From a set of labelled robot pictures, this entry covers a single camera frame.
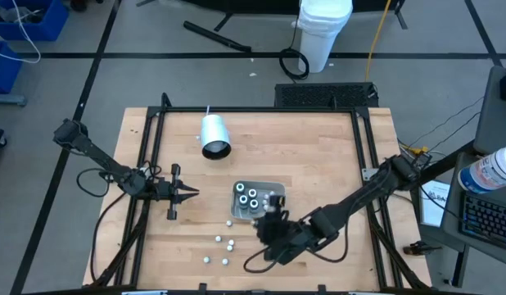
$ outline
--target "black keyboard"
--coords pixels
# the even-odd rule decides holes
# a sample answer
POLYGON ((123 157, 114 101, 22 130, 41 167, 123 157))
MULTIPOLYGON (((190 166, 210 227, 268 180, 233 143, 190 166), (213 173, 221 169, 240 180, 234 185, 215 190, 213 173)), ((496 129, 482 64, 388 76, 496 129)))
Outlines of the black keyboard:
POLYGON ((460 222, 459 231, 488 243, 492 237, 506 244, 506 206, 472 193, 464 193, 462 199, 460 216, 473 227, 460 222))

